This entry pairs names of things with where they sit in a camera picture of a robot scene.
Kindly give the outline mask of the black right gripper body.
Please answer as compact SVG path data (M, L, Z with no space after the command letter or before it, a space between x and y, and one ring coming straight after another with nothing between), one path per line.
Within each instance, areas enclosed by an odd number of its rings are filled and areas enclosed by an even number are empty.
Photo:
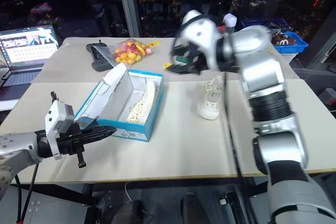
M198 66L201 69L201 72L209 70L205 55L198 50L198 46L193 43L190 43L186 47L187 47L187 64Z

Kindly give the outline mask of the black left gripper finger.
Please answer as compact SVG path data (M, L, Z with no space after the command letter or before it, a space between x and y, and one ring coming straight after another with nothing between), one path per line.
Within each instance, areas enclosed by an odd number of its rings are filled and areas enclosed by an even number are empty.
M97 142L109 137L112 134L113 134L112 132L96 132L96 133L83 134L82 143L83 145L86 145L89 143Z
M83 138L106 138L115 133L117 129L112 126L94 126L81 130Z

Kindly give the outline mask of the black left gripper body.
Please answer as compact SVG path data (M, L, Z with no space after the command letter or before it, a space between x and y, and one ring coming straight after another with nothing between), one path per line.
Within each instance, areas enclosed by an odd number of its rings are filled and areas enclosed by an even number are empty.
M74 123L72 106L60 101L56 93L50 93L50 149L53 157L58 160L64 153L77 155L78 167L83 168L86 162L83 158L83 143L79 125Z

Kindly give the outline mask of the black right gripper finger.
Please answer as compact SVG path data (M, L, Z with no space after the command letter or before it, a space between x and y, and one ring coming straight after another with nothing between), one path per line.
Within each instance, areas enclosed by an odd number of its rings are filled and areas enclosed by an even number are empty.
M187 47L183 44L178 44L179 36L175 37L171 47L171 62L172 64L187 64Z
M197 74L201 73L201 69L196 65L175 65L166 63L164 69L176 74Z

